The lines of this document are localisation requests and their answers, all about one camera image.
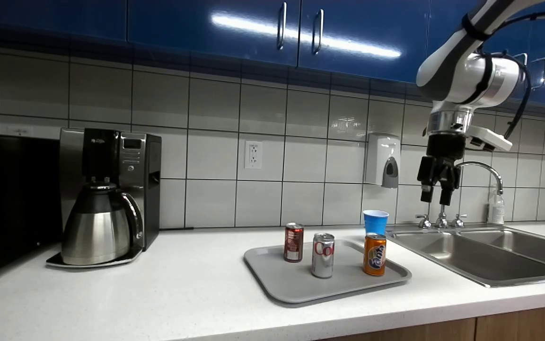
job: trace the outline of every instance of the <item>soda can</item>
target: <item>soda can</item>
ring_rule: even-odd
[[[290,223],[286,226],[286,243],[285,243],[285,260],[286,262],[302,262],[303,260],[303,242],[305,242],[305,228],[298,223]]]
[[[372,278],[383,278],[387,272],[387,238],[366,236],[364,272]]]
[[[313,240],[313,276],[330,279],[334,276],[336,238],[330,234]]]

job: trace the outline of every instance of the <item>white countertop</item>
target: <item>white countertop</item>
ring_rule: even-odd
[[[545,236],[545,224],[519,228]],[[57,249],[40,253],[0,272],[0,341],[321,340],[545,308],[545,283],[485,289],[394,243],[389,259],[413,274],[408,285],[283,308],[243,262],[283,240],[283,230],[163,232],[135,264],[95,272],[50,270]]]

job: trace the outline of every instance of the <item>stainless steel sink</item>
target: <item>stainless steel sink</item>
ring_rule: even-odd
[[[545,262],[545,238],[515,232],[510,228],[462,230],[461,236],[478,243]]]
[[[545,281],[545,262],[538,262],[493,243],[451,232],[392,234],[391,240],[434,264],[483,287],[515,287]]]

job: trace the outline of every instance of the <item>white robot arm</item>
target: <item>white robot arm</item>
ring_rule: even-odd
[[[481,56],[479,46],[517,12],[544,0],[483,0],[462,27],[419,69],[417,86],[434,99],[428,126],[428,151],[423,158],[419,181],[423,202],[430,204],[434,187],[440,183],[442,206],[451,206],[459,188],[466,139],[510,151],[512,143],[485,128],[474,128],[478,109],[502,105],[521,82],[521,67],[506,58]]]

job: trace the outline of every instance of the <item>white tile wall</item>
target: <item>white tile wall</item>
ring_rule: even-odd
[[[428,211],[417,183],[428,118],[428,103],[381,94],[0,52],[0,135],[57,139],[67,128],[109,128],[163,137],[163,228],[360,224],[364,209],[419,223]],[[474,124],[504,134],[512,120],[481,111]],[[402,139],[400,188],[364,185],[366,134]],[[262,143],[260,170],[245,164],[247,141]],[[498,170],[510,223],[545,221],[545,118],[527,116],[512,141],[512,152],[466,160]],[[485,221],[495,181],[464,168],[462,187],[447,217]]]

